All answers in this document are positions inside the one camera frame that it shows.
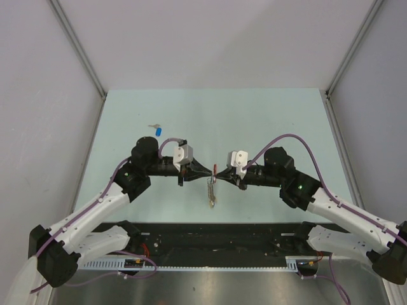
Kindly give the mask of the red-handled metal key holder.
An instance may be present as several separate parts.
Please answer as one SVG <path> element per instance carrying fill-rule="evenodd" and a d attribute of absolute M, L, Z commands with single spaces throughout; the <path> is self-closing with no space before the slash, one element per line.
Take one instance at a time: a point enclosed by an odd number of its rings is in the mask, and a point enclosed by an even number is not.
<path fill-rule="evenodd" d="M 217 174 L 217 164 L 215 163 L 212 169 L 211 177 L 207 179 L 207 195 L 209 201 L 217 202 L 216 194 L 215 194 L 215 185 L 216 185 L 216 178 L 215 174 Z"/>

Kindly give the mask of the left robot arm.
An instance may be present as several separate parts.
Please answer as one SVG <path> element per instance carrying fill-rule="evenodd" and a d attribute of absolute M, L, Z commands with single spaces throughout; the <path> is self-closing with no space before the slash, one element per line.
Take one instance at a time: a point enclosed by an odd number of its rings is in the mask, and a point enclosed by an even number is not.
<path fill-rule="evenodd" d="M 162 156 L 154 137 L 140 138 L 113 172 L 107 186 L 78 211 L 44 228 L 32 229 L 28 256 L 37 260 L 37 271 L 53 288 L 67 283 L 87 261 L 111 252 L 133 254 L 140 248 L 141 232 L 121 221 L 103 233 L 93 230 L 115 211 L 129 205 L 150 185 L 152 176 L 177 177 L 177 183 L 210 177 L 211 170 L 193 158 L 186 140 L 176 139 L 172 156 Z"/>

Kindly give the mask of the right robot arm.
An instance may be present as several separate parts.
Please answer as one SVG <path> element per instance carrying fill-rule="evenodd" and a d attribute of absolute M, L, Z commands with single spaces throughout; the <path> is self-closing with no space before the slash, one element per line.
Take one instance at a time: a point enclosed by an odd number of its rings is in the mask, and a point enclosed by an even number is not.
<path fill-rule="evenodd" d="M 331 252 L 366 264 L 396 285 L 406 283 L 406 223 L 385 220 L 329 193 L 320 180 L 297 170 L 283 148 L 268 149 L 263 165 L 249 165 L 247 152 L 232 151 L 226 170 L 216 177 L 241 190 L 249 185 L 278 187 L 280 198 L 289 207 L 341 227 L 341 231 L 334 231 L 303 222 L 293 239 L 297 253 Z"/>

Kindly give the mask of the key with blue tag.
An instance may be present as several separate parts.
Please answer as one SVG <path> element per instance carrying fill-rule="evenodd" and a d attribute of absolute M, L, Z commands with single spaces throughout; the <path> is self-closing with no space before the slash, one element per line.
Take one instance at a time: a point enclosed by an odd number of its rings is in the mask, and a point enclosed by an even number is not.
<path fill-rule="evenodd" d="M 160 137 L 162 134 L 162 127 L 159 124 L 154 124 L 154 125 L 148 125 L 151 128 L 155 129 L 155 136 Z"/>

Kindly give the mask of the left aluminium corner post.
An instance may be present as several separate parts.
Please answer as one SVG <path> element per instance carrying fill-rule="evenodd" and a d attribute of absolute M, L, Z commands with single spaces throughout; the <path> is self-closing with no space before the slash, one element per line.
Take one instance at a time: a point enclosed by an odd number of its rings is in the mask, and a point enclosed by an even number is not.
<path fill-rule="evenodd" d="M 71 48 L 75 52 L 80 64 L 84 68 L 85 73 L 88 75 L 102 101 L 105 101 L 107 92 L 104 89 L 95 69 L 93 68 L 93 65 L 88 55 L 86 54 L 86 51 L 82 43 L 80 42 L 79 37 L 74 30 L 74 27 L 72 26 L 72 23 L 70 22 L 69 17 L 67 16 L 67 13 L 65 12 L 61 2 L 58 0 L 47 0 L 47 3 L 52 13 L 55 15 L 57 22 L 64 32 L 69 44 L 71 45 Z"/>

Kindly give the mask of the aluminium corner post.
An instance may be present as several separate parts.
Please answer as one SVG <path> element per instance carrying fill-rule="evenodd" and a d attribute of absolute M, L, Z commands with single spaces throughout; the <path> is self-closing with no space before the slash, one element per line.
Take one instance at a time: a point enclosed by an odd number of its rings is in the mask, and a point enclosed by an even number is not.
<path fill-rule="evenodd" d="M 375 21 L 376 17 L 378 16 L 380 10 L 384 6 L 387 1 L 385 0 L 374 0 L 366 14 L 363 18 L 363 21 L 358 28 L 356 35 L 354 36 L 349 48 L 347 49 L 342 61 L 340 62 L 336 72 L 334 73 L 331 81 L 328 84 L 328 87 L 324 90 L 325 96 L 330 98 L 335 91 L 338 83 L 340 82 L 341 78 L 345 74 L 346 70 L 348 69 L 351 61 L 353 60 L 357 50 L 362 45 L 365 37 L 367 36 L 373 22 Z"/>
<path fill-rule="evenodd" d="M 67 13 L 65 12 L 61 2 L 58 0 L 47 0 L 47 3 L 52 13 L 55 15 L 57 22 L 64 32 L 69 44 L 71 45 L 71 48 L 75 52 L 80 64 L 84 68 L 85 73 L 88 75 L 102 101 L 105 101 L 107 92 L 104 89 L 95 69 L 93 68 L 93 65 L 88 55 L 86 54 L 86 51 L 82 43 L 80 42 L 79 37 L 74 30 L 74 27 L 72 26 L 72 23 L 70 22 L 69 17 L 67 16 Z"/>

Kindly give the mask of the right aluminium corner post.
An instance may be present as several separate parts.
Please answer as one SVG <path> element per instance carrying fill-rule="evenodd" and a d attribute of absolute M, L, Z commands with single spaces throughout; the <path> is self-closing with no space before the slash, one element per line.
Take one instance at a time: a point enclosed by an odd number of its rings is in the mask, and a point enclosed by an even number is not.
<path fill-rule="evenodd" d="M 345 74 L 346 70 L 348 69 L 351 61 L 353 60 L 357 50 L 362 45 L 365 37 L 367 36 L 373 22 L 375 21 L 376 17 L 378 16 L 380 10 L 384 6 L 387 1 L 385 0 L 374 0 L 366 14 L 363 18 L 363 21 L 358 28 L 356 35 L 354 36 L 349 48 L 347 49 L 342 61 L 340 62 L 336 72 L 334 73 L 331 81 L 328 84 L 328 87 L 324 90 L 325 96 L 330 98 L 335 91 L 338 83 L 340 82 L 341 78 Z"/>

